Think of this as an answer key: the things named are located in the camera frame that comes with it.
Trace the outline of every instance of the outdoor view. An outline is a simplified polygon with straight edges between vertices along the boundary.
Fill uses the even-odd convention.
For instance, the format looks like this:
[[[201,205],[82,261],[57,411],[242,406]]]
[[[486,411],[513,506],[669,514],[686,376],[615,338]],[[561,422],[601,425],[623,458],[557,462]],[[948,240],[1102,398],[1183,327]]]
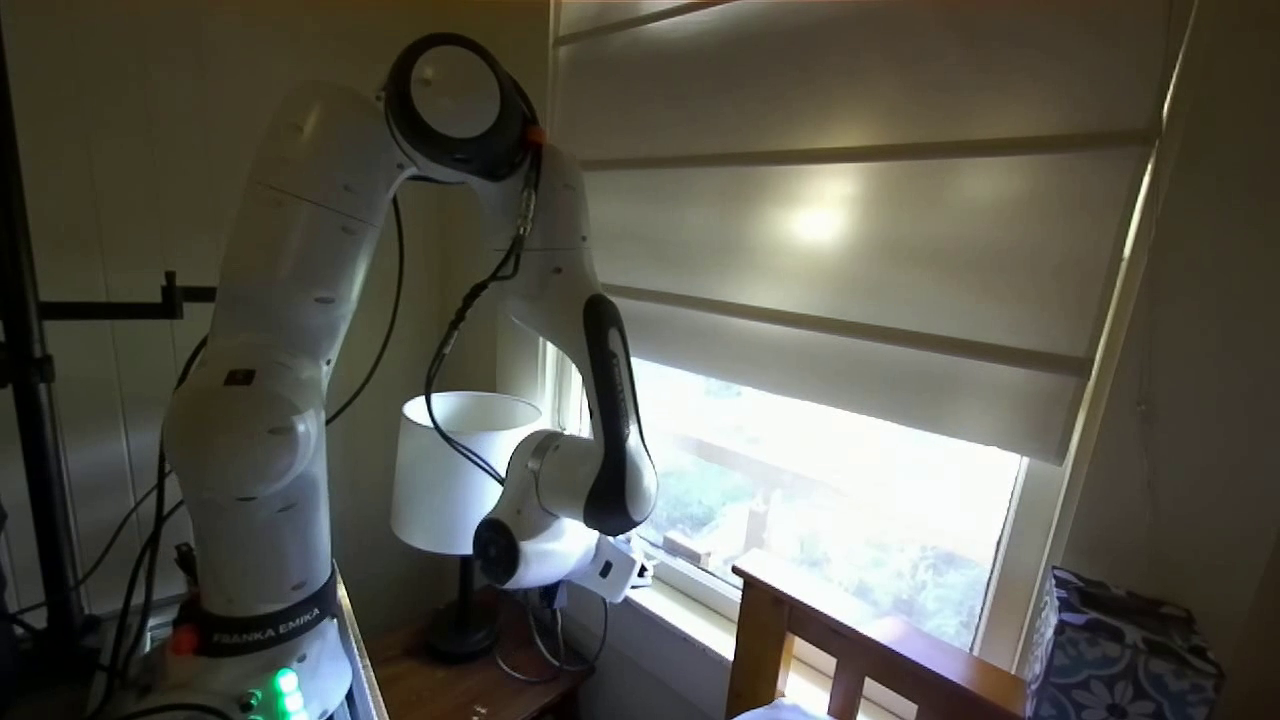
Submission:
[[[968,648],[1024,462],[824,406],[637,363],[657,545],[727,575],[768,553],[866,617]]]

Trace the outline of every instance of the window blind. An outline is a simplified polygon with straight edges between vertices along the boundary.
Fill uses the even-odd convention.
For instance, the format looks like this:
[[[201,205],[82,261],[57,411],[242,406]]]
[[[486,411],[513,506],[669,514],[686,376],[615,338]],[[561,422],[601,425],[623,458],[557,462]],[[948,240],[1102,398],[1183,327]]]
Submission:
[[[1167,0],[561,0],[557,138],[660,363],[1059,462]]]

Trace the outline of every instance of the green light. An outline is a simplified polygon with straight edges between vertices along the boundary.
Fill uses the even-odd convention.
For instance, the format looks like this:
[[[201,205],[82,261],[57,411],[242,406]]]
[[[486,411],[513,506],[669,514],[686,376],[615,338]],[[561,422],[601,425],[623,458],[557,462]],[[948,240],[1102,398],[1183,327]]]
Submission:
[[[250,716],[258,720],[307,720],[307,702],[297,670],[277,670],[256,698]]]
[[[278,698],[299,692],[297,670],[277,670],[273,692],[278,692]]]

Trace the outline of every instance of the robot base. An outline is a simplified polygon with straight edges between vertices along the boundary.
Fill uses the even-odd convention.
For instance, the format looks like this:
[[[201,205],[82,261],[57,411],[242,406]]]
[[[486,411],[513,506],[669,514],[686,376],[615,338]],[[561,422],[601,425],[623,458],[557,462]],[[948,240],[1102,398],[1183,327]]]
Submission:
[[[167,638],[144,676],[106,716],[273,716],[320,720],[339,716],[353,702],[353,653],[339,620],[320,620],[286,643],[242,658],[190,658],[181,638]]]

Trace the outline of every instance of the electrical wire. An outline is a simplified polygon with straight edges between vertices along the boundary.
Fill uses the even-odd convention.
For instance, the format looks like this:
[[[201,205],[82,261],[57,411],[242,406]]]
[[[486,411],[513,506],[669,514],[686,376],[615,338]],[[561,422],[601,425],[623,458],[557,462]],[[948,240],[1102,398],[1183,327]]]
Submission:
[[[24,614],[5,614],[0,623],[19,630],[24,638],[38,638],[38,630],[27,623]]]
[[[339,406],[323,415],[323,428],[346,415],[346,407],[368,392],[370,376],[380,373],[380,363],[384,363],[384,355],[388,355],[388,350],[393,350],[393,338],[397,338],[397,325],[401,325],[401,301],[405,301],[405,216],[401,216],[401,199],[397,199],[397,198],[393,198],[393,224],[397,224],[393,317],[388,317],[384,340],[375,344],[370,363],[362,369],[359,385],[346,392],[346,402],[339,402]]]
[[[181,388],[194,359],[204,355],[206,350],[206,338],[194,340],[194,350],[186,353],[181,376],[170,388]],[[144,638],[149,638],[149,617],[150,617],[150,600],[155,600],[155,565],[159,565],[159,540],[165,540],[165,524],[183,509],[183,501],[177,501],[170,509],[165,509],[165,481],[167,481],[167,462],[165,462],[165,450],[155,452],[155,484],[150,484],[150,498],[155,498],[155,514],[150,514],[150,534],[144,538],[132,569],[129,569],[129,586],[122,586],[122,596],[120,596],[120,623],[112,632],[112,653],[106,653],[106,684],[97,702],[97,707],[89,714],[90,720],[106,714],[120,680],[129,676],[129,665],[134,662]],[[129,607],[132,607],[132,596],[134,596],[134,586],[144,586],[138,594],[138,617],[134,617],[134,630],[129,630]]]
[[[206,338],[201,338],[201,340],[190,344],[183,369],[177,373],[177,388],[190,376],[190,369],[194,369],[194,359],[204,355],[204,350],[206,350]],[[129,514],[114,521],[106,545],[104,545],[104,549],[89,562],[89,569],[77,575],[73,594],[78,594],[78,588],[106,565],[106,557],[114,553],[114,545],[120,545],[122,534],[129,534],[129,521],[132,521],[150,498],[155,498],[155,484],[149,484],[149,487],[129,506]],[[9,614],[9,617],[0,617],[0,620],[24,620],[24,617],[38,614],[44,605],[48,605],[48,600],[24,605],[24,607],[14,607],[14,614]]]
[[[132,521],[150,498],[155,498],[155,484],[144,487],[144,498],[134,498],[134,501],[129,506],[129,514],[114,521],[106,545],[90,557],[89,574],[78,574],[78,582],[73,586],[73,594],[78,594],[78,588],[106,565],[106,557],[114,553],[120,538],[129,534],[129,521]],[[35,605],[24,605],[24,607],[14,607],[14,614],[9,614],[9,617],[32,617],[32,614],[38,614],[44,605],[48,605],[48,600],[35,600]]]
[[[557,596],[552,596],[552,632],[557,632],[557,648],[547,648],[545,639],[545,630],[534,620],[534,614],[522,617],[528,623],[528,638],[532,638],[532,648],[541,653],[545,665],[552,665],[552,672],[520,672],[502,653],[491,653],[497,670],[520,684],[557,684],[561,676],[593,676],[601,670],[601,658],[609,648],[609,605],[604,596],[601,600],[601,632],[597,632],[597,648],[584,658],[584,662],[571,662],[571,643],[566,643],[566,632],[564,632],[564,614],[561,614],[561,594],[564,586],[557,586]]]
[[[138,716],[167,716],[167,714],[183,714],[183,716],[221,716],[221,720],[233,720],[233,714],[225,707],[211,707],[211,706],[150,706],[150,707],[138,707],[138,714],[129,714],[120,720],[138,720]]]
[[[430,422],[437,436],[441,436],[456,458],[463,458],[473,469],[480,469],[480,471],[485,471],[486,481],[497,481],[497,484],[502,484],[502,477],[500,477],[475,450],[469,450],[463,442],[456,442],[456,436],[441,425],[441,415],[437,415],[437,385],[441,385],[442,359],[449,359],[449,353],[450,353],[450,340],[456,340],[456,333],[463,327],[469,312],[480,305],[480,295],[485,295],[491,285],[502,285],[502,281],[520,277],[522,240],[528,240],[528,234],[532,234],[532,224],[534,224],[541,176],[545,176],[545,155],[541,155],[541,150],[534,150],[532,162],[528,162],[528,176],[522,176],[522,213],[520,213],[520,224],[516,224],[502,256],[485,274],[485,281],[475,281],[475,285],[463,292],[458,310],[456,310],[450,322],[442,325],[442,338],[441,338],[441,344],[437,344],[437,353],[430,353],[430,363],[428,363],[428,376],[422,376],[422,406],[428,406],[428,422]]]

